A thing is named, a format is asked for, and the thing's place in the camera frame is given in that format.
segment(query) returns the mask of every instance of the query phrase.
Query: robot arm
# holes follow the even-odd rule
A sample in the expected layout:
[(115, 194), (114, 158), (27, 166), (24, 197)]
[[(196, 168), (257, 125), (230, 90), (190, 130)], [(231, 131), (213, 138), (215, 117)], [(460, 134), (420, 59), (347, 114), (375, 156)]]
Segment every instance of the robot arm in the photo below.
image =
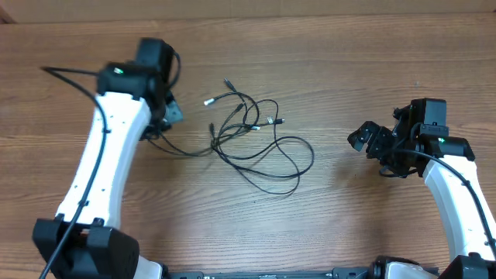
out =
[[(446, 101), (413, 100), (409, 106), (395, 109), (393, 116), (398, 123), (392, 130), (367, 121), (350, 134), (349, 143), (358, 151), (368, 143), (367, 158), (377, 158), (384, 166), (380, 175), (406, 178), (418, 173), (424, 178), (439, 208), (452, 260), (440, 278), (461, 274), (460, 278), (486, 278), (494, 272), (491, 235), (496, 233), (496, 223), (482, 194), (469, 143), (449, 136)], [(461, 174), (469, 185), (447, 167)], [(377, 278), (432, 277), (410, 263), (381, 266), (379, 274), (383, 277)]]
[[(140, 256), (138, 242), (119, 231), (122, 193), (137, 143), (182, 120), (167, 79), (174, 50), (162, 40), (142, 39), (135, 61), (109, 63), (98, 74), (97, 101), (91, 132), (74, 182), (54, 220), (38, 219), (33, 241), (49, 262), (70, 233), (51, 265), (56, 278), (161, 279), (167, 268)], [(103, 133), (106, 144), (84, 209), (76, 216), (85, 186), (95, 166)], [(74, 229), (67, 224), (77, 217)]]

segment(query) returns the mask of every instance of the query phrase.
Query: cable connector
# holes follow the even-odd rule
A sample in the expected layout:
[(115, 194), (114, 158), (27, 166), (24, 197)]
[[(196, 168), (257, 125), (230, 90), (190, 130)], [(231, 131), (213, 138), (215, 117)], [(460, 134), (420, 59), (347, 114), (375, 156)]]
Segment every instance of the cable connector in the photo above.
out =
[(237, 90), (234, 88), (234, 85), (229, 81), (227, 78), (224, 77), (224, 83), (227, 85), (229, 89), (231, 89), (232, 92), (237, 92)]
[(272, 118), (272, 116), (267, 117), (267, 124), (269, 124), (269, 125), (273, 125), (273, 124), (274, 125), (277, 125), (277, 124), (282, 124), (284, 122), (286, 122), (286, 120), (284, 120), (284, 119), (276, 119), (274, 121), (274, 119)]
[(238, 107), (236, 108), (236, 113), (239, 112), (241, 109), (243, 109), (244, 104), (239, 104)]
[(205, 105), (205, 106), (211, 105), (211, 104), (215, 103), (215, 101), (217, 101), (217, 100), (215, 100), (214, 98), (210, 98), (208, 100), (203, 101), (203, 105)]

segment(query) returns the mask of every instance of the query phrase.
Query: tangled cable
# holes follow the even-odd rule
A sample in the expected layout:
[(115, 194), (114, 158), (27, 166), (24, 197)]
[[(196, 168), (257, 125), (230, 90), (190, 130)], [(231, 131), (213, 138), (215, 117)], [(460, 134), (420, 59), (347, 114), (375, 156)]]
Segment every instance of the tangled cable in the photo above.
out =
[[(261, 190), (261, 191), (263, 191), (265, 193), (268, 193), (268, 194), (272, 194), (272, 195), (289, 195), (289, 194), (294, 193), (296, 191), (296, 189), (298, 188), (299, 184), (300, 184), (301, 176), (304, 173), (306, 173), (308, 170), (310, 170), (310, 168), (314, 164), (314, 161), (315, 161), (315, 152), (314, 152), (314, 150), (312, 148), (312, 145), (308, 141), (306, 141), (305, 139), (302, 139), (299, 136), (282, 136), (282, 137), (277, 137), (277, 125), (280, 125), (280, 124), (284, 123), (284, 119), (279, 119), (278, 118), (278, 115), (279, 115), (279, 104), (275, 100), (272, 100), (272, 99), (263, 99), (263, 100), (260, 100), (258, 102), (255, 102), (255, 100), (253, 100), (249, 95), (237, 91), (234, 88), (233, 84), (231, 84), (231, 82), (229, 82), (227, 79), (224, 79), (224, 82), (229, 87), (229, 89), (231, 90), (231, 92), (227, 92), (227, 93), (222, 94), (220, 96), (217, 96), (215, 98), (211, 98), (211, 99), (209, 99), (209, 100), (207, 100), (207, 101), (204, 102), (205, 105), (211, 105), (214, 102), (217, 102), (219, 99), (222, 99), (222, 98), (225, 98), (225, 97), (229, 97), (229, 96), (237, 96), (237, 97), (239, 97), (239, 99), (241, 100), (241, 103), (236, 106), (236, 108), (231, 112), (231, 114), (229, 114), (229, 116), (226, 118), (226, 120), (224, 121), (224, 123), (221, 125), (221, 127), (220, 127), (220, 129), (219, 129), (219, 131), (217, 133), (215, 132), (214, 124), (211, 123), (209, 125), (208, 131), (209, 131), (210, 136), (211, 136), (210, 147), (204, 148), (203, 150), (199, 150), (199, 151), (196, 151), (196, 152), (185, 152), (185, 151), (177, 148), (173, 143), (171, 143), (163, 133), (160, 133), (159, 137), (168, 146), (170, 146), (170, 148), (172, 148), (172, 150), (168, 150), (168, 149), (163, 148), (162, 146), (156, 144), (152, 139), (147, 139), (148, 142), (151, 143), (152, 145), (154, 145), (159, 150), (162, 150), (162, 151), (164, 151), (166, 153), (169, 153), (169, 154), (172, 154), (172, 155), (175, 155), (175, 156), (203, 157), (203, 156), (208, 156), (211, 153), (217, 153), (217, 155), (219, 155), (219, 157), (224, 162), (226, 162), (229, 166), (233, 167), (243, 178), (245, 178), (250, 184), (252, 184), (254, 187), (258, 188), (259, 190)], [(260, 121), (260, 108), (259, 108), (259, 104), (261, 104), (263, 102), (271, 102), (271, 103), (273, 103), (275, 105), (275, 107), (276, 107), (275, 119), (268, 118), (266, 123), (259, 123), (259, 121)], [(242, 122), (241, 123), (235, 123), (235, 124), (228, 125), (229, 121), (238, 112), (240, 112), (243, 108), (245, 109), (245, 112), (244, 112), (244, 116), (243, 116)], [(256, 117), (255, 117), (255, 119), (253, 120), (252, 123), (248, 123), (247, 122), (248, 114), (249, 114), (249, 112), (252, 109), (255, 109), (255, 111), (256, 111)], [(239, 156), (230, 155), (230, 154), (228, 154), (228, 153), (226, 153), (226, 152), (224, 152), (222, 150), (222, 144), (223, 143), (225, 143), (225, 142), (227, 142), (229, 140), (233, 140), (235, 138), (244, 136), (244, 135), (246, 135), (247, 133), (249, 133), (251, 131), (259, 130), (261, 127), (264, 127), (264, 126), (273, 126), (274, 127), (274, 140), (272, 141), (272, 143), (268, 144), (261, 151), (255, 153), (253, 155), (239, 157)], [(310, 152), (312, 154), (312, 159), (310, 161), (310, 164), (305, 169), (300, 170), (300, 168), (295, 163), (295, 161), (289, 155), (287, 155), (283, 151), (283, 149), (281, 148), (281, 145), (280, 145), (280, 142), (283, 141), (283, 140), (298, 140), (298, 141), (304, 143), (308, 147), (308, 149), (310, 150)], [(234, 163), (235, 160), (250, 160), (250, 159), (254, 159), (254, 158), (258, 157), (258, 156), (262, 156), (262, 159), (263, 159), (274, 148), (277, 148), (279, 150), (279, 152), (282, 153), (291, 162), (291, 164), (293, 165), (293, 167), (296, 170), (293, 174), (286, 174), (286, 175), (269, 174), (269, 173), (266, 173), (266, 172), (254, 170), (254, 169), (249, 168), (249, 167), (243, 167), (243, 166), (240, 166), (240, 165)], [(289, 191), (281, 191), (281, 192), (268, 191), (266, 189), (263, 189), (259, 185), (255, 184), (252, 180), (250, 180), (246, 176), (246, 173), (257, 174), (257, 175), (260, 175), (262, 177), (268, 177), (268, 178), (273, 178), (273, 179), (281, 179), (281, 180), (282, 179), (296, 178), (297, 181), (296, 181), (296, 185), (291, 190), (289, 190)]]

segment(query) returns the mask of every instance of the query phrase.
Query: wooden table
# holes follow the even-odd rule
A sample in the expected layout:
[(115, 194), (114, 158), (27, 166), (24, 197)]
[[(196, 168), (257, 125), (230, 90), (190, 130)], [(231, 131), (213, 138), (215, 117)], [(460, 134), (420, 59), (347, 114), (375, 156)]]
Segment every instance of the wooden table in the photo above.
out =
[[(182, 56), (174, 90), (184, 122), (167, 134), (187, 150), (208, 145), (233, 99), (206, 108), (229, 78), (256, 99), (279, 102), (279, 135), (303, 136), (314, 167), (289, 198), (264, 194), (218, 157), (173, 160), (140, 143), (124, 194), (122, 231), (171, 270), (327, 270), (377, 255), (449, 263), (436, 204), (418, 177), (379, 177), (346, 141), (364, 121), (392, 126), (413, 98), (448, 102), (452, 136), (469, 140), (480, 185), (496, 207), (496, 15), (379, 15), (0, 26), (0, 277), (36, 277), (31, 241), (74, 178), (93, 107), (39, 66), (101, 68), (134, 57), (140, 37), (160, 37)], [(89, 88), (91, 78), (74, 76)], [(273, 108), (263, 106), (263, 117)], [(249, 154), (269, 129), (228, 150)], [(299, 145), (288, 152), (304, 166)], [(277, 154), (259, 164), (292, 171)], [(286, 184), (261, 181), (272, 189)]]

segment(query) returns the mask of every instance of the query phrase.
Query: black wire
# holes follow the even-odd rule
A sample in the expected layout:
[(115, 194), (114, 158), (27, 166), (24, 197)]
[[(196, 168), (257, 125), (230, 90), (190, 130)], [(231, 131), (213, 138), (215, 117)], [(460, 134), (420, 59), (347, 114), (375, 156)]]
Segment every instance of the black wire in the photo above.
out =
[(470, 181), (465, 179), (461, 173), (459, 173), (457, 170), (455, 170), (453, 167), (451, 167), (449, 164), (444, 162), (443, 160), (440, 160), (439, 158), (436, 158), (434, 156), (416, 151), (416, 150), (406, 150), (406, 149), (393, 149), (391, 150), (393, 153), (409, 153), (409, 154), (414, 154), (420, 157), (424, 157), (429, 160), (433, 160), (436, 163), (441, 164), (443, 167), (445, 167), (448, 171), (450, 171), (452, 174), (454, 174), (456, 177), (458, 177), (462, 181), (462, 185), (467, 187), (468, 191), (470, 192), (470, 195), (472, 196), (472, 199), (474, 200), (475, 207), (477, 208), (477, 212), (479, 213), (480, 217), (480, 222), (482, 223), (482, 227), (484, 228), (484, 232), (487, 237), (487, 243), (489, 244), (489, 247), (492, 250), (493, 256), (496, 259), (496, 244), (494, 243), (493, 236), (491, 234), (491, 231), (489, 230), (489, 225), (487, 224), (487, 219), (486, 215), (484, 214), (484, 210), (482, 209), (481, 201), (479, 201), (479, 198), (477, 197), (477, 194), (474, 191), (474, 188), (472, 188), (472, 185), (470, 184)]
[(177, 71), (174, 79), (172, 79), (172, 81), (169, 83), (169, 90), (171, 90), (172, 87), (176, 85), (177, 81), (179, 81), (179, 75), (181, 74), (181, 56), (179, 56), (179, 53), (177, 52), (174, 52), (174, 56), (176, 57), (177, 61)]
[(407, 174), (404, 174), (404, 175), (386, 174), (385, 172), (386, 171), (389, 171), (389, 170), (390, 170), (390, 166), (384, 166), (383, 168), (381, 168), (379, 170), (379, 175), (382, 176), (382, 177), (401, 177), (401, 178), (406, 178), (408, 175), (410, 175), (410, 174), (416, 174), (418, 172), (417, 169), (413, 169), (413, 170), (408, 171), (408, 173)]
[(76, 221), (79, 219), (79, 216), (81, 215), (81, 212), (83, 211), (83, 207), (86, 206), (86, 201), (88, 199), (88, 195), (90, 193), (91, 186), (93, 185), (93, 181), (95, 180), (95, 177), (96, 177), (96, 174), (98, 171), (98, 167), (100, 166), (100, 163), (102, 162), (103, 150), (105, 149), (105, 142), (107, 140), (107, 133), (109, 131), (107, 129), (107, 118), (105, 116), (105, 112), (103, 111), (102, 106), (100, 105), (98, 100), (94, 97), (94, 95), (90, 91), (88, 91), (86, 88), (84, 88), (80, 84), (78, 84), (77, 82), (72, 81), (71, 79), (63, 76), (62, 74), (57, 73), (58, 71), (60, 71), (60, 72), (67, 72), (67, 73), (94, 75), (94, 72), (75, 70), (75, 69), (63, 69), (63, 68), (56, 68), (56, 67), (42, 67), (41, 69), (43, 71), (46, 71), (48, 74), (51, 74), (54, 77), (68, 83), (69, 85), (73, 86), (77, 90), (81, 91), (84, 95), (88, 96), (88, 98), (91, 99), (91, 101), (95, 104), (97, 110), (102, 115), (102, 122), (103, 122), (102, 143), (100, 145), (100, 150), (98, 151), (98, 156), (97, 156), (97, 159), (95, 161), (95, 166), (93, 167), (93, 171), (91, 172), (91, 176), (88, 180), (88, 184), (86, 184), (86, 188), (84, 190), (84, 193), (81, 197), (81, 200), (79, 201), (77, 210), (74, 213), (74, 217), (72, 218), (71, 222), (69, 223), (69, 226), (67, 227), (64, 235), (60, 239), (60, 242), (58, 243), (57, 247), (53, 251), (52, 256), (50, 256), (50, 259), (46, 262), (45, 268), (43, 268), (43, 271), (40, 275), (40, 279), (44, 279), (48, 275), (50, 268), (53, 266), (53, 264), (55, 263), (57, 258), (60, 256), (60, 253), (62, 252), (62, 249), (64, 248), (65, 243), (69, 239), (69, 236), (71, 234), (72, 229), (74, 228), (74, 226), (76, 224)]
[[(175, 155), (175, 156), (203, 157), (203, 156), (208, 156), (212, 152), (215, 152), (215, 153), (217, 153), (217, 155), (224, 162), (226, 162), (229, 166), (233, 167), (243, 178), (245, 178), (250, 184), (252, 184), (256, 188), (258, 188), (259, 190), (261, 190), (261, 191), (263, 191), (265, 193), (268, 193), (268, 194), (272, 194), (272, 195), (289, 195), (289, 194), (292, 194), (298, 188), (298, 186), (300, 184), (301, 176), (304, 173), (306, 173), (308, 170), (310, 170), (310, 168), (314, 164), (314, 161), (315, 161), (315, 151), (313, 150), (312, 145), (308, 141), (306, 141), (305, 139), (302, 139), (299, 136), (282, 136), (282, 137), (277, 138), (277, 125), (278, 124), (277, 125), (276, 124), (270, 124), (270, 123), (258, 124), (259, 119), (260, 119), (260, 108), (259, 108), (259, 104), (262, 103), (262, 102), (272, 102), (275, 105), (275, 107), (276, 107), (275, 119), (277, 119), (278, 114), (279, 114), (279, 104), (275, 100), (264, 99), (264, 100), (255, 102), (253, 100), (253, 98), (251, 98), (249, 95), (237, 91), (234, 88), (234, 86), (227, 79), (225, 79), (225, 83), (226, 83), (226, 85), (232, 91), (231, 92), (227, 92), (225, 94), (222, 94), (220, 96), (217, 96), (214, 99), (216, 101), (218, 101), (221, 98), (225, 98), (225, 97), (229, 97), (229, 96), (237, 96), (238, 98), (241, 99), (242, 103), (239, 104), (236, 107), (236, 109), (234, 109), (231, 112), (231, 114), (229, 114), (229, 116), (226, 118), (226, 120), (224, 121), (224, 123), (221, 125), (221, 127), (219, 129), (219, 132), (217, 134), (215, 134), (215, 129), (214, 129), (213, 124), (210, 125), (209, 131), (210, 131), (210, 135), (212, 137), (212, 140), (211, 140), (211, 144), (210, 144), (210, 147), (209, 148), (205, 148), (203, 150), (199, 150), (199, 151), (196, 151), (196, 152), (186, 152), (186, 151), (183, 151), (183, 150), (177, 148), (173, 143), (171, 143), (167, 139), (167, 137), (164, 134), (161, 134), (160, 137), (162, 138), (162, 140), (164, 140), (164, 142), (167, 145), (169, 145), (173, 150), (175, 150), (175, 152), (174, 151), (170, 151), (170, 150), (166, 150), (162, 146), (158, 146), (157, 144), (155, 144), (155, 143), (153, 143), (151, 141), (150, 142), (156, 148), (158, 148), (158, 149), (160, 149), (160, 150), (162, 150), (162, 151), (164, 151), (166, 153)], [(251, 106), (250, 107), (248, 107), (248, 105), (246, 103), (246, 100), (251, 103)], [(243, 115), (242, 122), (227, 126), (227, 124), (232, 119), (232, 117), (234, 117), (236, 115), (236, 113), (238, 113), (243, 107), (245, 108), (245, 112), (244, 112), (244, 115)], [(255, 111), (256, 111), (256, 117), (255, 117), (255, 119), (253, 120), (252, 123), (248, 124), (246, 121), (247, 121), (248, 115), (250, 114), (250, 111), (252, 109), (255, 109)], [(240, 157), (240, 156), (233, 156), (233, 155), (228, 154), (228, 153), (226, 153), (226, 152), (224, 152), (222, 150), (222, 144), (223, 143), (225, 143), (225, 142), (227, 142), (229, 140), (235, 139), (235, 138), (237, 138), (239, 136), (246, 135), (247, 133), (251, 132), (251, 130), (252, 130), (252, 128), (254, 126), (262, 127), (262, 126), (269, 126), (269, 125), (273, 125), (274, 126), (274, 131), (273, 131), (273, 133), (274, 133), (274, 140), (269, 145), (267, 145), (265, 148), (263, 148), (261, 151), (256, 152), (255, 154), (252, 154), (252, 155), (249, 155), (249, 156)], [(228, 131), (230, 131), (232, 129), (235, 129), (236, 131), (234, 133), (228, 133)], [(298, 141), (301, 141), (302, 143), (304, 143), (308, 147), (308, 149), (310, 150), (310, 152), (312, 154), (312, 159), (311, 159), (310, 164), (304, 170), (300, 170), (298, 168), (298, 165), (294, 162), (294, 160), (283, 151), (283, 149), (279, 145), (279, 142), (281, 142), (283, 140), (298, 140)], [(273, 148), (277, 148), (279, 150), (279, 152), (281, 152), (286, 157), (286, 159), (291, 162), (291, 164), (293, 165), (293, 167), (296, 170), (295, 173), (293, 173), (293, 174), (287, 174), (287, 175), (268, 174), (268, 173), (265, 173), (265, 172), (262, 172), (262, 171), (254, 170), (254, 169), (249, 168), (249, 167), (242, 167), (242, 166), (240, 166), (240, 165), (238, 165), (238, 164), (236, 164), (236, 163), (233, 162), (234, 160), (250, 160), (250, 159), (256, 158), (258, 156), (263, 156), (262, 157), (262, 159), (263, 159), (263, 158), (265, 158), (265, 156), (269, 152), (272, 151)], [(259, 185), (255, 184), (254, 182), (252, 182), (244, 174), (244, 172), (248, 172), (248, 173), (252, 173), (252, 174), (257, 174), (257, 175), (260, 175), (262, 177), (268, 177), (268, 178), (274, 178), (274, 179), (292, 179), (292, 178), (297, 178), (297, 182), (296, 182), (296, 185), (292, 189), (290, 189), (289, 191), (284, 191), (284, 192), (268, 191), (268, 190), (263, 189)]]
[(417, 128), (420, 127), (421, 124), (421, 122), (413, 124), (412, 129), (410, 130), (410, 141), (413, 141), (415, 132), (417, 132)]

